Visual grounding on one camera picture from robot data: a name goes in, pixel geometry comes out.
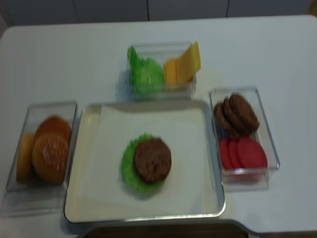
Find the brown meat patty picked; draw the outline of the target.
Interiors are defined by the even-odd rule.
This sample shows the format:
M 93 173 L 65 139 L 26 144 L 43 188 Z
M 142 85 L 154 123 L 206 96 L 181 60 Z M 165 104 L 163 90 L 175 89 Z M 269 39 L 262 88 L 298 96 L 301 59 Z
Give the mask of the brown meat patty picked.
M 168 176 L 171 165 L 171 150 L 158 137 L 138 143 L 133 157 L 134 169 L 147 184 L 161 182 Z

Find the green lettuce leaves in container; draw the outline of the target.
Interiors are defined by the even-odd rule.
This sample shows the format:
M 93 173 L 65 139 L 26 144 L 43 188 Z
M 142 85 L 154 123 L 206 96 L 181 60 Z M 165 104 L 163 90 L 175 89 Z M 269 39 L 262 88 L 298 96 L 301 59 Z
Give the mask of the green lettuce leaves in container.
M 130 84 L 135 93 L 157 93 L 163 89 L 162 67 L 152 58 L 140 58 L 134 47 L 127 51 L 131 71 Z

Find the green lettuce leaf on tray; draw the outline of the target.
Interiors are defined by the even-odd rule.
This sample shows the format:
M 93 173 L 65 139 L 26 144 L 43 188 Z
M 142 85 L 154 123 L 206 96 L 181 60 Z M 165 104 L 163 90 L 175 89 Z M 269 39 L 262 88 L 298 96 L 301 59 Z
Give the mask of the green lettuce leaf on tray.
M 166 180 L 164 179 L 163 181 L 154 184 L 147 184 L 141 180 L 134 169 L 133 157 L 138 143 L 154 137 L 155 136 L 153 136 L 152 134 L 143 133 L 139 137 L 132 139 L 123 152 L 121 160 L 121 174 L 123 181 L 135 191 L 144 194 L 154 193 L 162 187 Z

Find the leaning yellow cheese slice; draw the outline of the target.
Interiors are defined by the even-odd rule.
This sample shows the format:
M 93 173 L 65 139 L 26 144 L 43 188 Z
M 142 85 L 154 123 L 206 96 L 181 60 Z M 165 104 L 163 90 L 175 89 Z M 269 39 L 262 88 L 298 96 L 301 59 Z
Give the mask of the leaning yellow cheese slice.
M 190 82 L 194 74 L 201 69 L 199 44 L 195 41 L 176 59 L 176 79 L 178 83 Z

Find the silver metal tray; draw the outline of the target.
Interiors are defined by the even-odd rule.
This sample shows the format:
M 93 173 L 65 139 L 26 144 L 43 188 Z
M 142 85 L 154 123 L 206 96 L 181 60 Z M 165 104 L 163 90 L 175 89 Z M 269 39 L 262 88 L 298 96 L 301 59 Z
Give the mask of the silver metal tray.
M 79 188 L 87 170 L 89 163 L 89 154 L 92 149 L 92 140 L 97 132 L 99 118 L 103 106 L 126 107 L 134 104 L 158 105 L 158 104 L 181 104 L 185 107 L 187 104 L 200 105 L 205 116 L 207 142 L 209 144 L 210 158 L 209 169 L 214 193 L 217 198 L 217 208 L 212 213 L 187 214 L 187 215 L 160 215 L 160 216 L 140 216 L 140 217 L 119 217 L 107 216 L 102 214 L 100 204 L 82 198 L 79 195 Z M 72 223 L 85 222 L 135 222 L 135 221 L 157 221 L 173 223 L 178 220 L 204 220 L 218 217 L 225 209 L 225 198 L 222 185 L 221 174 L 218 167 L 217 149 L 213 136 L 211 123 L 211 112 L 208 104 L 203 100 L 170 100 L 170 101 L 153 101 L 142 103 L 116 103 L 116 104 L 94 104 L 86 106 L 83 109 L 79 130 L 74 149 L 72 168 L 70 172 L 69 185 L 64 206 L 66 219 Z

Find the red tomato slice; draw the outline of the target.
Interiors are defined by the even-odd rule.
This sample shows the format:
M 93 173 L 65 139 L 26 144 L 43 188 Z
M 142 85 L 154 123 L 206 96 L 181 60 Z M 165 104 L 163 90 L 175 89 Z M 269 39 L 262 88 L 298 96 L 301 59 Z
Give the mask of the red tomato slice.
M 242 137 L 237 142 L 237 155 L 244 168 L 266 168 L 267 158 L 262 146 L 249 137 Z
M 229 149 L 228 149 L 229 142 L 230 141 L 227 138 L 223 138 L 221 139 L 219 143 L 222 165 L 226 170 L 233 169 L 233 166 L 230 161 L 230 156 L 229 156 Z
M 243 169 L 243 165 L 240 162 L 239 156 L 237 154 L 237 141 L 230 140 L 228 145 L 228 153 L 231 165 L 234 169 Z

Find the brown meat patty middle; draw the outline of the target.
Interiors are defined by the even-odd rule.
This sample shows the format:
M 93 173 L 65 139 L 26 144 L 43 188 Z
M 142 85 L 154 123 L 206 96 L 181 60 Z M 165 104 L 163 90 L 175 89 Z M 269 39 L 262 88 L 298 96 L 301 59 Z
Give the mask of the brown meat patty middle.
M 238 118 L 238 116 L 234 113 L 229 98 L 226 97 L 223 100 L 223 112 L 231 123 L 232 127 L 240 134 L 240 135 L 249 135 L 251 132 L 248 128 L 242 123 L 242 121 Z

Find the brown meat patty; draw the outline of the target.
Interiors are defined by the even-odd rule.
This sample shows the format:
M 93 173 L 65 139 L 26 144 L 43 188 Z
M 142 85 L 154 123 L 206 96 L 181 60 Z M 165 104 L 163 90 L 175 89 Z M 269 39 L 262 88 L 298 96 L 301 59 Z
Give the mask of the brown meat patty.
M 215 105 L 213 109 L 213 113 L 216 119 L 217 124 L 226 132 L 227 136 L 231 138 L 238 138 L 240 135 L 237 130 L 229 123 L 229 121 L 225 118 L 223 112 L 223 103 L 219 102 Z
M 256 131 L 260 123 L 249 102 L 240 94 L 232 94 L 229 98 L 230 105 L 247 130 Z
M 249 135 L 251 132 L 248 128 L 242 123 L 242 121 L 238 118 L 238 116 L 234 113 L 229 98 L 226 97 L 223 100 L 223 112 L 231 123 L 232 127 L 240 134 L 240 135 Z

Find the brown meat patty back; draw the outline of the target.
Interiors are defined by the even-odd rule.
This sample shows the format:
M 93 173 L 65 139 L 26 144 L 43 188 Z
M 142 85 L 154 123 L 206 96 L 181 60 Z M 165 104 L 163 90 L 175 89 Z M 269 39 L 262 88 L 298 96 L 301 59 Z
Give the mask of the brown meat patty back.
M 223 112 L 223 103 L 219 102 L 215 105 L 213 109 L 213 113 L 216 119 L 217 124 L 226 132 L 227 136 L 231 138 L 238 138 L 240 135 L 237 130 L 229 123 L 229 121 L 225 118 Z

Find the brown meat patty front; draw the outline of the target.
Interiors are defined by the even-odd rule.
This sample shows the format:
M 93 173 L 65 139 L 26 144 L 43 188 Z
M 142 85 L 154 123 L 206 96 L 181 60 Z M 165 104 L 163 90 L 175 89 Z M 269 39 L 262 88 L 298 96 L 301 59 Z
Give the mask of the brown meat patty front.
M 249 102 L 240 94 L 232 94 L 229 98 L 230 105 L 247 130 L 256 131 L 260 123 Z

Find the clear patty tomato container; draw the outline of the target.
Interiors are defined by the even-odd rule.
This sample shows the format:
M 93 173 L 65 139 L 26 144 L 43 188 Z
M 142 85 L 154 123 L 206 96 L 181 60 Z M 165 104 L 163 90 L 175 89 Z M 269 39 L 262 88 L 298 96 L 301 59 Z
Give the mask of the clear patty tomato container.
M 217 124 L 213 109 L 219 102 L 223 103 L 223 100 L 232 94 L 240 94 L 243 96 L 253 108 L 258 121 L 260 123 L 259 128 L 256 131 L 251 131 L 249 135 L 240 135 L 238 138 L 231 138 L 227 136 L 226 132 Z M 262 102 L 260 99 L 259 92 L 255 87 L 244 87 L 244 88 L 222 88 L 213 89 L 209 93 L 211 109 L 212 109 L 212 120 L 214 123 L 214 136 L 218 146 L 218 157 L 219 166 L 222 172 L 222 179 L 224 187 L 227 190 L 256 190 L 268 188 L 269 176 L 277 171 L 280 167 L 280 161 L 275 149 L 275 145 L 268 127 L 266 116 L 263 110 Z M 266 168 L 256 169 L 232 169 L 226 170 L 222 165 L 219 143 L 221 139 L 227 138 L 230 140 L 238 140 L 242 137 L 249 137 L 257 141 L 263 148 L 266 158 Z

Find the red tomato slice front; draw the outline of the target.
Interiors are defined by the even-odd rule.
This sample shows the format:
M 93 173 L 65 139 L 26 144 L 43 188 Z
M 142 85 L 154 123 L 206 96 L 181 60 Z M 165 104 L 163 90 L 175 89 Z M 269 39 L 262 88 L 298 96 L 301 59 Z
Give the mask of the red tomato slice front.
M 267 158 L 262 146 L 249 137 L 242 137 L 237 142 L 237 155 L 244 168 L 266 168 Z

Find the plain brown bun half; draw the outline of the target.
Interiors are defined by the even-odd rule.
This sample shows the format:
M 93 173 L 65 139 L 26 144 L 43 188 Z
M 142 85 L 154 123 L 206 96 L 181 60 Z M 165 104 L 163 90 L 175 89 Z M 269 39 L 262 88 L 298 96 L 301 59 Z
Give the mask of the plain brown bun half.
M 41 135 L 46 133 L 55 133 L 62 136 L 67 142 L 71 139 L 71 127 L 63 118 L 53 115 L 46 118 L 37 128 L 34 136 L 36 141 Z

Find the sesame top bun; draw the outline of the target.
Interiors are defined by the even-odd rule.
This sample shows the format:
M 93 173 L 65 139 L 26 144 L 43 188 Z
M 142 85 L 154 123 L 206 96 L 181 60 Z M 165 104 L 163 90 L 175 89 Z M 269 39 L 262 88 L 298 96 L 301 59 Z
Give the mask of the sesame top bun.
M 36 174 L 47 183 L 61 183 L 65 177 L 68 151 L 69 144 L 62 136 L 55 133 L 39 136 L 32 150 Z

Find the upright bun half left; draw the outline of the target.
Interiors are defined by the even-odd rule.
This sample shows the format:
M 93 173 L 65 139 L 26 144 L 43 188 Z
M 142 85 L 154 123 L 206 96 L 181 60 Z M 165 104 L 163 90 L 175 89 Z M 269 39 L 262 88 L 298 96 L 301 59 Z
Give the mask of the upright bun half left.
M 26 184 L 32 177 L 32 150 L 34 133 L 28 132 L 22 135 L 18 150 L 16 168 L 16 181 L 19 184 Z

